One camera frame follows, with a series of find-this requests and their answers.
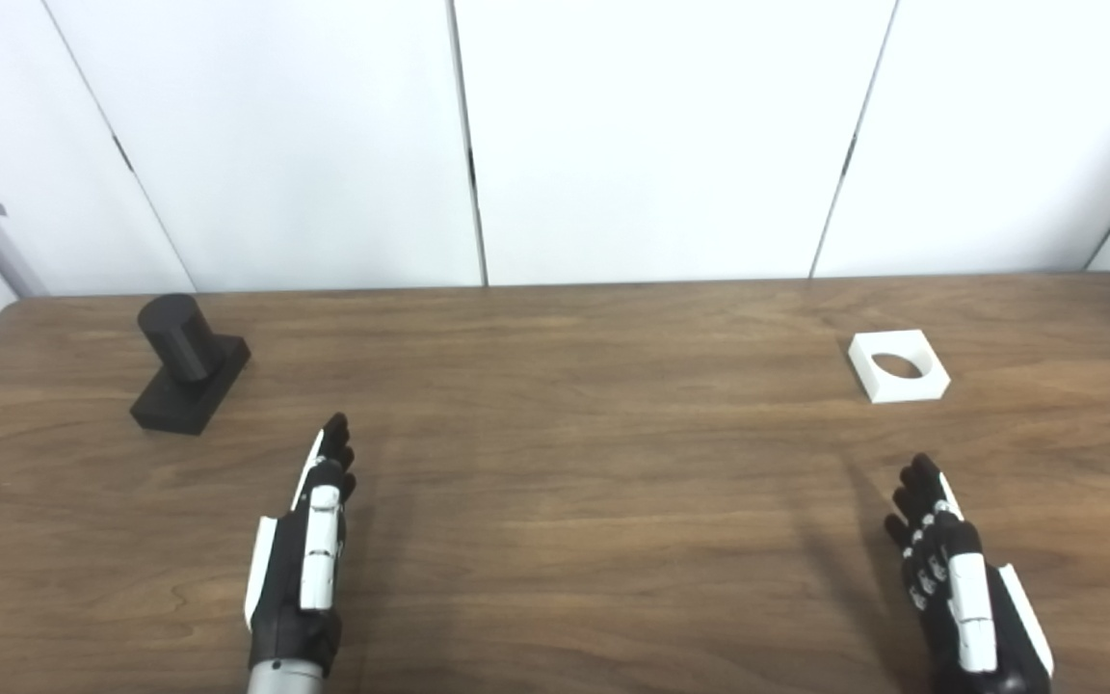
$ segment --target robot finger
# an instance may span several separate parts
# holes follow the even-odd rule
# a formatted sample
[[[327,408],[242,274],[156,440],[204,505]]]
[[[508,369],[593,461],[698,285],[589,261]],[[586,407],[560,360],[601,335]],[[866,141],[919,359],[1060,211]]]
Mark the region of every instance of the robot finger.
[[[885,531],[894,539],[894,544],[898,545],[898,551],[906,550],[910,545],[910,526],[902,519],[889,514],[885,517]]]

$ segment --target wooden table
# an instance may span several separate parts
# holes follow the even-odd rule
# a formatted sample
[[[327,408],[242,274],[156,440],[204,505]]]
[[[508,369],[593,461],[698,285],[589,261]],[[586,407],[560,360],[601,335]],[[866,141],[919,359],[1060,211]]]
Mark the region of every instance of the wooden table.
[[[144,298],[0,316],[0,694],[241,691],[255,517],[351,416],[331,693],[924,691],[880,531],[928,451],[1013,562],[1057,693],[1110,693],[1110,274],[205,295],[254,359],[137,429]],[[858,331],[941,401],[871,405]]]

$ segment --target robotic hand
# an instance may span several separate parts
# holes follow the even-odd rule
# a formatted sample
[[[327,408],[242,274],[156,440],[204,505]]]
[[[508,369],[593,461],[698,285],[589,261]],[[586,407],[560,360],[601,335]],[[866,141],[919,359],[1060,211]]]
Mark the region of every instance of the robotic hand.
[[[251,630],[251,682],[246,694],[320,694],[340,648],[340,616],[332,601],[336,559],[345,542],[349,422],[336,413],[316,434],[290,513],[261,517],[251,579],[246,580],[246,628]]]
[[[885,519],[932,655],[934,694],[1049,694],[1052,651],[1012,566],[982,561],[982,542],[945,475],[920,453],[894,493],[906,522]]]

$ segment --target black peg on base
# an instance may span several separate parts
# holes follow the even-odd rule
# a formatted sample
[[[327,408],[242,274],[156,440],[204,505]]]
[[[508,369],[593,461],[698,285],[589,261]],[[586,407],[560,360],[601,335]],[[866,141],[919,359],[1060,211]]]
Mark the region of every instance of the black peg on base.
[[[214,334],[189,294],[159,295],[140,310],[140,330],[162,368],[131,405],[142,429],[199,435],[251,351],[233,334]]]

